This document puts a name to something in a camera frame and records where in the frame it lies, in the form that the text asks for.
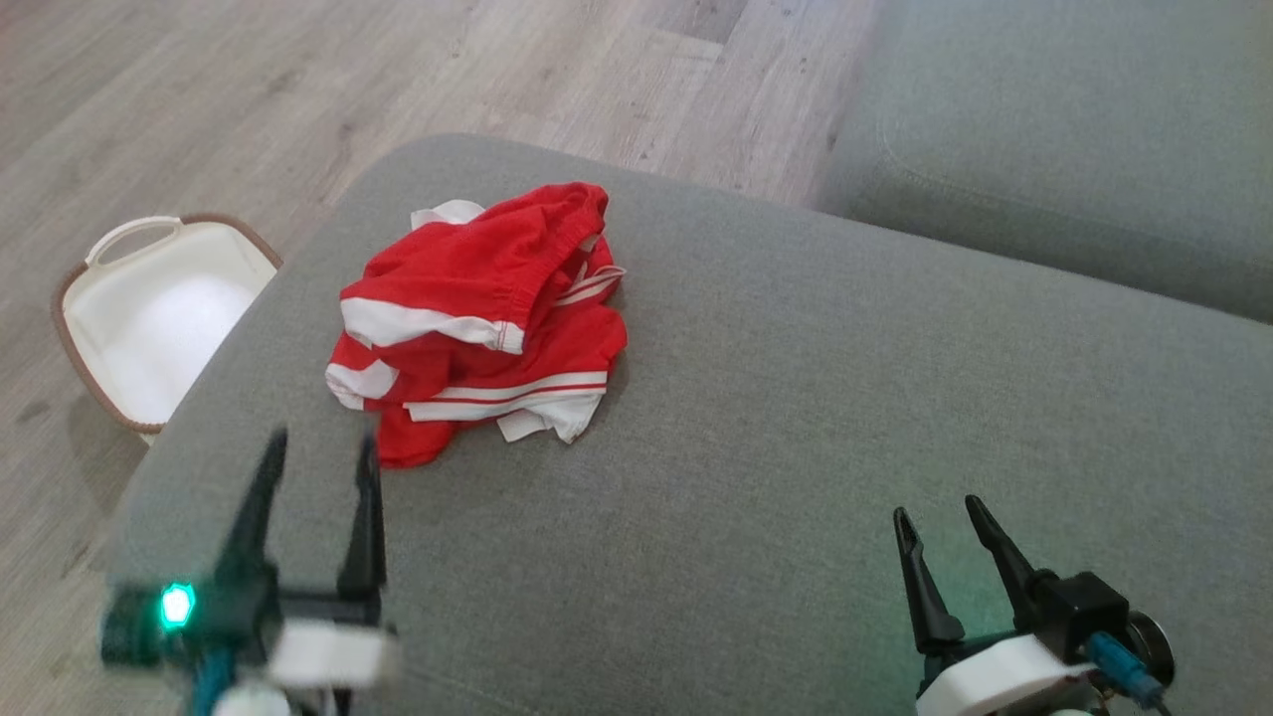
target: green light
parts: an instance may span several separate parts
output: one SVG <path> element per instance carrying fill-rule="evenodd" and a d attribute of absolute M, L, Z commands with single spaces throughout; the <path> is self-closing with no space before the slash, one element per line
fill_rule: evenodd
<path fill-rule="evenodd" d="M 159 596 L 159 622 L 164 629 L 179 629 L 195 610 L 195 587 L 181 582 L 168 585 Z"/>

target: pile of clothes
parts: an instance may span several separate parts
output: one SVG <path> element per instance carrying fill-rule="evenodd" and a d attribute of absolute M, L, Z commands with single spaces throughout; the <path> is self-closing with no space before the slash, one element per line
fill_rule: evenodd
<path fill-rule="evenodd" d="M 416 211 L 341 292 L 327 386 L 381 413 L 384 466 L 429 462 L 489 420 L 509 442 L 550 428 L 570 442 L 588 427 L 628 344 L 605 306 L 624 275 L 602 234 L 607 201 L 577 182 Z"/>

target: floor plank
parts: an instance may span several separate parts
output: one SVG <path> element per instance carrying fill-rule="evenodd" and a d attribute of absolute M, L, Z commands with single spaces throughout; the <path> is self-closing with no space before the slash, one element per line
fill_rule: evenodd
<path fill-rule="evenodd" d="M 362 172 L 471 131 L 808 200 L 869 0 L 0 0 L 0 713 L 176 713 L 104 673 L 109 520 L 144 446 L 53 287 L 109 228 L 239 215 L 294 255 Z"/>

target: gray sofa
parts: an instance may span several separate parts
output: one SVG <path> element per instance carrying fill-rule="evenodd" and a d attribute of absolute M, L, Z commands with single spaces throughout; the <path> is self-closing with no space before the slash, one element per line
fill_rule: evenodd
<path fill-rule="evenodd" d="M 824 210 L 1273 322 L 1273 4 L 877 5 Z"/>
<path fill-rule="evenodd" d="M 112 578 L 207 569 L 286 424 L 270 550 L 330 586 L 365 424 L 322 380 L 337 292 L 414 209 L 566 180 L 611 194 L 630 347 L 575 445 L 474 429 L 386 473 L 409 662 L 364 712 L 908 713 L 894 507 L 969 632 L 1009 623 L 966 493 L 1165 626 L 1178 713 L 1267 710 L 1273 329 L 472 136 L 379 162 L 266 288 L 130 483 Z"/>

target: white basket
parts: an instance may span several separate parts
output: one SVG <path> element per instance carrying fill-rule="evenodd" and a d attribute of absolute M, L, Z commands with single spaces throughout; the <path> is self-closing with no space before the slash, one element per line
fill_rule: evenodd
<path fill-rule="evenodd" d="M 153 228 L 171 233 L 101 261 L 125 236 Z M 151 442 L 281 264 L 232 217 L 137 219 L 102 237 L 66 276 L 53 322 L 98 403 Z"/>

